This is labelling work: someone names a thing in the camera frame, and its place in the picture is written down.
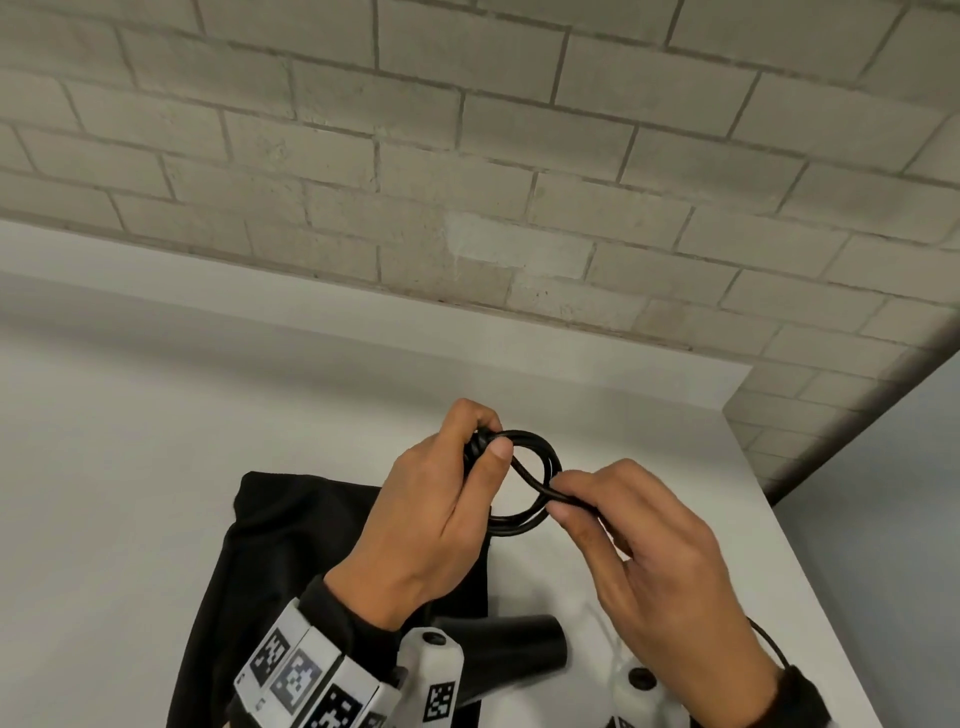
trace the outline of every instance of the person's left hand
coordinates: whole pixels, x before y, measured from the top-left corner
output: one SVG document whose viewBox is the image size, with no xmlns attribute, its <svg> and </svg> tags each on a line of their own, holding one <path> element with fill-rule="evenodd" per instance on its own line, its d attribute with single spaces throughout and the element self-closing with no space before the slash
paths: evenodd
<svg viewBox="0 0 960 728">
<path fill-rule="evenodd" d="M 464 445 L 480 426 L 503 429 L 493 410 L 457 400 L 440 432 L 394 463 L 360 540 L 324 578 L 358 617 L 396 631 L 420 606 L 452 592 L 476 562 L 514 454 L 510 440 L 493 440 L 465 483 Z"/>
</svg>

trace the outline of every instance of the brick wall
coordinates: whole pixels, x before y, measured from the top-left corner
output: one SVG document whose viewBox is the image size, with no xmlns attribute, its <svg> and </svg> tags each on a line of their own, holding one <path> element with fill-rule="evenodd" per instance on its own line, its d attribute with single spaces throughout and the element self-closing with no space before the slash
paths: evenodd
<svg viewBox="0 0 960 728">
<path fill-rule="evenodd" d="M 0 210 L 755 365 L 768 487 L 952 345 L 960 2 L 0 2 Z"/>
</svg>

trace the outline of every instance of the power cord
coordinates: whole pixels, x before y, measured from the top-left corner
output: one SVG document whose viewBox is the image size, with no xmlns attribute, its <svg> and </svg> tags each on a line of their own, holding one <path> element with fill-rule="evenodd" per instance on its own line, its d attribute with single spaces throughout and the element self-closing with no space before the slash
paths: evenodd
<svg viewBox="0 0 960 728">
<path fill-rule="evenodd" d="M 494 514 L 490 514 L 487 522 L 487 533 L 491 536 L 504 538 L 507 536 L 519 536 L 521 533 L 533 530 L 546 520 L 549 514 L 544 510 L 544 507 L 551 500 L 558 500 L 561 503 L 575 505 L 578 508 L 589 511 L 594 516 L 600 516 L 600 512 L 589 503 L 585 503 L 577 497 L 568 496 L 550 487 L 550 481 L 553 480 L 553 476 L 561 473 L 564 469 L 560 464 L 560 457 L 558 457 L 557 452 L 550 443 L 542 437 L 522 429 L 505 429 L 502 432 L 493 432 L 485 427 L 481 427 L 474 432 L 473 437 L 471 437 L 470 441 L 464 446 L 464 479 L 467 478 L 474 463 L 480 459 L 480 455 L 487 449 L 487 445 L 498 437 L 506 437 L 513 441 L 515 447 L 528 449 L 533 452 L 540 459 L 540 462 L 543 463 L 543 481 L 541 482 L 533 477 L 530 471 L 524 468 L 519 460 L 514 458 L 510 464 L 511 467 L 516 471 L 516 474 L 523 478 L 523 481 L 537 491 L 539 495 L 533 505 L 520 513 L 513 514 L 512 516 L 495 516 Z M 747 621 L 750 623 L 750 626 L 754 628 L 754 631 L 770 645 L 783 667 L 790 667 L 786 656 L 782 650 L 780 650 L 777 643 L 774 642 L 773 638 L 767 634 L 766 630 L 749 617 L 747 617 Z"/>
</svg>

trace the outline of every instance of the brick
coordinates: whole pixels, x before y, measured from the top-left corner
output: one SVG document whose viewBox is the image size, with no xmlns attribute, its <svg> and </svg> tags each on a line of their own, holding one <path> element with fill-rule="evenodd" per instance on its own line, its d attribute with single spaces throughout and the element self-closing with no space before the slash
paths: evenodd
<svg viewBox="0 0 960 728">
<path fill-rule="evenodd" d="M 486 10 L 572 25 L 611 36 L 663 43 L 677 0 L 480 0 Z"/>
<path fill-rule="evenodd" d="M 564 34 L 446 8 L 380 0 L 380 68 L 549 101 Z"/>
<path fill-rule="evenodd" d="M 626 124 L 468 96 L 460 148 L 482 157 L 614 180 L 631 132 Z"/>
<path fill-rule="evenodd" d="M 949 119 L 907 171 L 935 180 L 960 182 L 960 116 Z"/>
<path fill-rule="evenodd" d="M 165 152 L 227 159 L 220 117 L 213 109 L 128 91 L 70 85 L 86 130 Z"/>
<path fill-rule="evenodd" d="M 740 447 L 746 449 L 763 431 L 763 427 L 756 425 L 744 425 L 742 423 L 727 423 L 730 426 L 733 437 Z"/>
<path fill-rule="evenodd" d="M 0 66 L 130 85 L 116 34 L 96 20 L 0 6 Z"/>
<path fill-rule="evenodd" d="M 200 0 L 200 9 L 210 36 L 373 67 L 370 0 Z"/>
<path fill-rule="evenodd" d="M 856 331 L 883 297 L 866 291 L 744 271 L 721 305 L 731 311 L 840 331 Z"/>
<path fill-rule="evenodd" d="M 557 104 L 725 135 L 756 73 L 573 36 Z"/>
<path fill-rule="evenodd" d="M 752 450 L 748 450 L 745 454 L 754 475 L 764 480 L 780 480 L 796 465 L 795 461 L 776 455 L 767 455 Z"/>
<path fill-rule="evenodd" d="M 898 9 L 862 0 L 687 0 L 670 44 L 852 81 Z"/>
<path fill-rule="evenodd" d="M 0 208 L 120 230 L 106 192 L 0 172 Z"/>
<path fill-rule="evenodd" d="M 960 15 L 914 8 L 880 52 L 863 84 L 935 109 L 960 111 Z"/>
<path fill-rule="evenodd" d="M 547 228 L 669 249 L 690 205 L 574 177 L 540 173 L 530 222 Z"/>
<path fill-rule="evenodd" d="M 523 217 L 533 172 L 413 147 L 380 146 L 380 190 L 431 205 Z"/>
<path fill-rule="evenodd" d="M 672 301 L 651 301 L 634 332 L 721 352 L 758 354 L 779 324 L 769 319 Z"/>
<path fill-rule="evenodd" d="M 20 172 L 32 172 L 34 169 L 20 140 L 13 133 L 13 127 L 6 124 L 0 124 L 0 167 Z"/>
<path fill-rule="evenodd" d="M 233 210 L 252 218 L 305 222 L 302 182 L 189 159 L 167 158 L 166 165 L 182 202 Z"/>
<path fill-rule="evenodd" d="M 774 336 L 763 353 L 768 359 L 787 364 L 882 379 L 896 377 L 909 354 L 910 350 L 899 344 L 789 325 Z"/>
<path fill-rule="evenodd" d="M 54 129 L 79 129 L 77 117 L 59 82 L 2 68 L 0 116 Z"/>
<path fill-rule="evenodd" d="M 716 207 L 698 207 L 677 250 L 816 278 L 849 235 Z"/>
<path fill-rule="evenodd" d="M 647 300 L 595 288 L 578 280 L 558 280 L 517 273 L 507 307 L 578 324 L 626 331 Z"/>
<path fill-rule="evenodd" d="M 21 131 L 36 168 L 50 177 L 170 197 L 152 152 L 30 129 Z"/>
<path fill-rule="evenodd" d="M 243 218 L 215 209 L 113 195 L 124 227 L 134 235 L 206 250 L 250 255 Z"/>
<path fill-rule="evenodd" d="M 740 386 L 750 392 L 793 398 L 800 394 L 815 374 L 806 367 L 757 361 Z"/>
<path fill-rule="evenodd" d="M 765 429 L 750 445 L 750 450 L 766 455 L 798 460 L 812 449 L 820 447 L 826 440 L 799 432 L 785 432 L 781 429 Z"/>
<path fill-rule="evenodd" d="M 734 422 L 808 435 L 817 435 L 836 427 L 848 421 L 852 414 L 825 404 L 788 400 L 744 390 L 737 391 L 723 411 Z"/>
<path fill-rule="evenodd" d="M 561 232 L 540 231 L 465 212 L 446 215 L 446 245 L 458 260 L 517 268 L 532 276 L 579 279 L 593 243 Z"/>
<path fill-rule="evenodd" d="M 783 214 L 939 243 L 960 217 L 960 191 L 814 164 L 804 172 Z"/>
<path fill-rule="evenodd" d="M 293 69 L 301 120 L 453 149 L 457 91 L 315 63 Z"/>
<path fill-rule="evenodd" d="M 297 228 L 248 223 L 253 255 L 344 278 L 376 281 L 376 246 Z"/>
<path fill-rule="evenodd" d="M 879 402 L 889 400 L 896 389 L 896 385 L 888 381 L 821 372 L 804 389 L 800 399 L 857 412 L 869 412 L 876 411 Z"/>
<path fill-rule="evenodd" d="M 827 269 L 827 279 L 936 303 L 960 303 L 960 256 L 867 235 L 851 239 Z"/>
<path fill-rule="evenodd" d="M 801 166 L 798 159 L 641 129 L 623 182 L 698 201 L 773 212 Z"/>
<path fill-rule="evenodd" d="M 454 262 L 449 255 L 422 247 L 380 250 L 382 283 L 395 291 L 413 292 L 435 301 L 502 306 L 513 274 L 487 263 Z"/>
<path fill-rule="evenodd" d="M 940 349 L 960 325 L 960 311 L 916 301 L 891 299 L 860 330 L 864 336 L 898 344 Z"/>
<path fill-rule="evenodd" d="M 123 34 L 137 82 L 148 91 L 293 117 L 283 59 L 180 36 Z"/>
<path fill-rule="evenodd" d="M 897 172 L 943 118 L 934 109 L 764 74 L 733 136 Z"/>
<path fill-rule="evenodd" d="M 444 212 L 410 200 L 349 189 L 307 185 L 310 224 L 370 240 L 445 251 Z"/>
<path fill-rule="evenodd" d="M 73 12 L 77 0 L 37 0 L 37 5 Z M 131 0 L 84 0 L 84 12 L 102 15 L 112 20 L 145 25 L 161 25 L 197 33 L 197 15 L 190 0 L 163 0 L 163 2 L 131 2 Z"/>
<path fill-rule="evenodd" d="M 600 243 L 587 281 L 621 293 L 714 305 L 735 273 L 735 268 L 726 265 Z"/>
<path fill-rule="evenodd" d="M 370 139 L 229 112 L 225 118 L 238 164 L 317 182 L 375 187 Z"/>
</svg>

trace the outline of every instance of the qr code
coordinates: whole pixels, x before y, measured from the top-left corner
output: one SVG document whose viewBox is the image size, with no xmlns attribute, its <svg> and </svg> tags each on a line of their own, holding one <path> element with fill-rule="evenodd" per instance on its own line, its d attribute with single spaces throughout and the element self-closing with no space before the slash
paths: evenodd
<svg viewBox="0 0 960 728">
<path fill-rule="evenodd" d="M 453 689 L 457 687 L 453 683 L 437 683 L 431 685 L 426 694 L 426 708 L 423 709 L 423 722 L 429 723 L 431 720 L 443 720 L 450 715 L 453 709 Z"/>
<path fill-rule="evenodd" d="M 266 685 L 276 666 L 283 662 L 289 649 L 290 643 L 286 641 L 280 630 L 275 629 L 267 643 L 253 655 L 253 659 L 250 660 L 250 672 L 253 673 L 253 677 L 261 688 Z"/>
<path fill-rule="evenodd" d="M 306 720 L 307 728 L 348 728 L 363 706 L 347 691 L 331 685 Z"/>
<path fill-rule="evenodd" d="M 357 728 L 382 728 L 386 722 L 387 717 L 382 716 L 380 713 L 367 713 L 367 717 L 363 719 L 363 722 L 360 723 Z"/>
<path fill-rule="evenodd" d="M 323 671 L 309 657 L 299 649 L 294 652 L 293 658 L 279 677 L 270 686 L 270 692 L 276 695 L 287 713 L 292 715 L 303 700 L 320 680 Z"/>
</svg>

